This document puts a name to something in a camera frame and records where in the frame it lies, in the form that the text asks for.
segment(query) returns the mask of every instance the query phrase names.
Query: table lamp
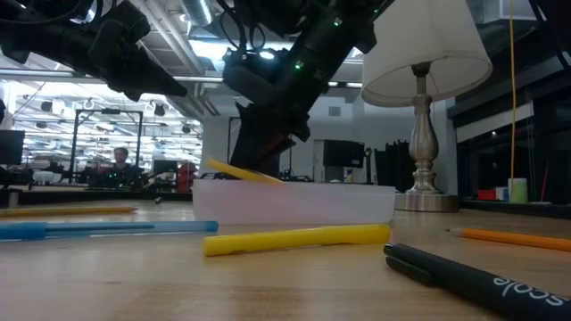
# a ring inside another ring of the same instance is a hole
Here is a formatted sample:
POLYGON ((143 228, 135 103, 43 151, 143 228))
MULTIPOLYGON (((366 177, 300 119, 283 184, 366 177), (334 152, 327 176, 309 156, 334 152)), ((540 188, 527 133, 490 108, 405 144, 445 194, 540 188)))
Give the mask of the table lamp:
POLYGON ((434 186, 438 141, 430 104, 467 92, 492 73, 492 63, 465 0, 396 0, 375 22, 377 46, 363 62, 365 103, 414 105, 410 156, 414 186, 397 195, 397 210, 458 211, 458 198, 434 186))

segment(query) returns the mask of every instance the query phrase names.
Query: pole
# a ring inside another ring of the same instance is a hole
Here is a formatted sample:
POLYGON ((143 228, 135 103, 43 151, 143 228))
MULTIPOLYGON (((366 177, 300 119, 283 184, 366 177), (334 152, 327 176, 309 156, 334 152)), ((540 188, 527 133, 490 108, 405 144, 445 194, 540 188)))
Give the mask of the pole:
POLYGON ((135 160, 135 166, 139 166, 139 153, 141 152, 141 135, 143 134, 143 112, 136 111, 139 114, 139 130, 137 133, 137 159, 135 160))
POLYGON ((75 164, 75 149, 78 143, 78 129, 79 129, 79 114, 82 110, 75 111, 75 122, 73 123, 73 141, 71 142, 71 159, 70 159, 70 180, 73 178, 73 168, 75 164))

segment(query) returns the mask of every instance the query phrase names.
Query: white box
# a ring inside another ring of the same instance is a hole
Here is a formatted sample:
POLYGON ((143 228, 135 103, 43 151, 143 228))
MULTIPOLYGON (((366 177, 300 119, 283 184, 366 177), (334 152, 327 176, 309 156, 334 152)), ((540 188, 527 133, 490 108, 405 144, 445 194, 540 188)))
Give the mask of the white box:
POLYGON ((394 187, 243 180, 194 181, 194 216, 220 224, 343 225, 388 223, 394 187))

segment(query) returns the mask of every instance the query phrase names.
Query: wooden desk surface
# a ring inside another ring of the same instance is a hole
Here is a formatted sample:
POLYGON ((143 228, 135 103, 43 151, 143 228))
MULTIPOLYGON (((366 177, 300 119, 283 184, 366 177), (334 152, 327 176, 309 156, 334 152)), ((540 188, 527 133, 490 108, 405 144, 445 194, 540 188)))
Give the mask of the wooden desk surface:
MULTIPOLYGON (((140 214, 97 219, 194 219, 189 203, 111 204, 134 205, 140 214)), ((570 237, 570 220, 473 210, 398 212, 392 241, 571 297, 571 253, 456 238, 444 232, 449 227, 570 237)), ((272 229, 276 228, 223 226, 221 233, 272 229)), ((0 243, 1 319, 498 319, 443 290, 426 288, 393 272, 380 246, 338 245, 204 258, 203 237, 142 235, 0 243)))

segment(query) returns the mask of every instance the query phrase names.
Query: black pen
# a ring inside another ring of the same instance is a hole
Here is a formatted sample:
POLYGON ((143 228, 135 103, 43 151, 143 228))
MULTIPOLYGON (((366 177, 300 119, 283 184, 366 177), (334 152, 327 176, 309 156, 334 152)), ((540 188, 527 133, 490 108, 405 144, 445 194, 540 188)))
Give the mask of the black pen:
POLYGON ((571 301, 404 244, 385 246, 386 263, 428 286, 439 286, 511 320, 571 320, 571 301))

